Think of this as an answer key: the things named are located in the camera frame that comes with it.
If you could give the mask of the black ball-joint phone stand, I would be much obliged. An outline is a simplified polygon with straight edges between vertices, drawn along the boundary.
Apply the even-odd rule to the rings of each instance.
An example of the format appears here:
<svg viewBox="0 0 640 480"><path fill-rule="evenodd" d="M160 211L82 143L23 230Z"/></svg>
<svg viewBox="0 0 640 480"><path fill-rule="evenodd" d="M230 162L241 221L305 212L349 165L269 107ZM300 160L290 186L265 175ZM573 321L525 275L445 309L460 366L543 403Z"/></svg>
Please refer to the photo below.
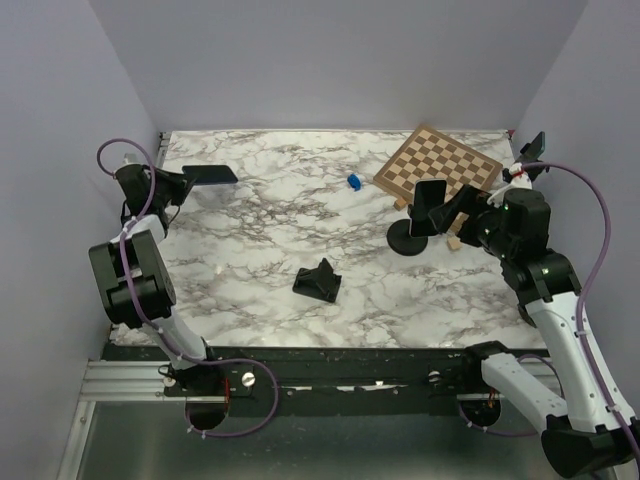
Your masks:
<svg viewBox="0 0 640 480"><path fill-rule="evenodd" d="M524 172L528 175L531 182L534 182L542 173L548 173L550 168L542 166L542 160L528 158L526 151L530 142L524 144L520 150L520 155L517 158L517 163L523 165Z"/></svg>

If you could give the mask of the dark blue phone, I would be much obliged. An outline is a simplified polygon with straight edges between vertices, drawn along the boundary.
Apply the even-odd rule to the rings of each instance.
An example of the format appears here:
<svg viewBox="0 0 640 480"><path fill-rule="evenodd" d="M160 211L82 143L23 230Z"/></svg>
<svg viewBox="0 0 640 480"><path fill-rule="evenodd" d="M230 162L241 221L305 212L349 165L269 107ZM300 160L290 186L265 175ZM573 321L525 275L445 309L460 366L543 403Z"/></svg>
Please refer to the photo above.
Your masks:
<svg viewBox="0 0 640 480"><path fill-rule="evenodd" d="M197 186L236 184L238 178L227 165L185 165L183 174Z"/></svg>

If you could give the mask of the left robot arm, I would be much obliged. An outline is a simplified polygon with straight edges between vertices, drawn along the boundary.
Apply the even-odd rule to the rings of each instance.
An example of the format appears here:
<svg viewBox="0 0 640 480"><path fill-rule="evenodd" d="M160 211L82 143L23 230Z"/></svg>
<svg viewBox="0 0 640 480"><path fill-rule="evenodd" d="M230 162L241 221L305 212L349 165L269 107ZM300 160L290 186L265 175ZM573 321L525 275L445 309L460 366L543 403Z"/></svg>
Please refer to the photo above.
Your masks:
<svg viewBox="0 0 640 480"><path fill-rule="evenodd" d="M183 174L127 164L115 173L129 213L112 240L89 249L103 308L115 325L145 333L169 358L161 374L201 395L224 382L204 339L179 317L176 292L159 252L168 233L166 209L180 207L193 182Z"/></svg>

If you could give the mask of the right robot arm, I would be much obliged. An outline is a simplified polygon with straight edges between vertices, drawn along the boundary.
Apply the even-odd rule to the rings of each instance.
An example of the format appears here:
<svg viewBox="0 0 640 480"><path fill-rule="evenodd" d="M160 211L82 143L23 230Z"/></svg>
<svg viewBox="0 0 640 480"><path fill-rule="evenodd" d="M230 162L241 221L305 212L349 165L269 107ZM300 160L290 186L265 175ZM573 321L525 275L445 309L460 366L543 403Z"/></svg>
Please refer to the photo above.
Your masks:
<svg viewBox="0 0 640 480"><path fill-rule="evenodd" d="M581 286L570 261L548 248L551 208L531 189L508 190L500 206L488 193L463 187L428 209L436 232L456 217L466 221L458 237L496 257L519 308L538 329L564 394L558 396L526 371L502 344L466 348L460 379L469 390L490 387L531 423L548 463L564 478L623 465L637 456L639 419L604 365L585 313Z"/></svg>

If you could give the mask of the black round-base phone stand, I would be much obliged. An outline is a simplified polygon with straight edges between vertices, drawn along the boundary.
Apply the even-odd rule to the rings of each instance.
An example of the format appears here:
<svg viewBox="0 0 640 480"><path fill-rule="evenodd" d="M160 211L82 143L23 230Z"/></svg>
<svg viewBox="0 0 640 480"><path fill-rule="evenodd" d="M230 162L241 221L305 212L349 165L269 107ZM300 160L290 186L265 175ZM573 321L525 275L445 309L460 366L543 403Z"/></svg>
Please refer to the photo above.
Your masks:
<svg viewBox="0 0 640 480"><path fill-rule="evenodd" d="M408 217L393 222L386 232L389 247L395 253L407 257L419 255L428 245L427 237L412 237L410 235L411 210L412 205L408 205Z"/></svg>

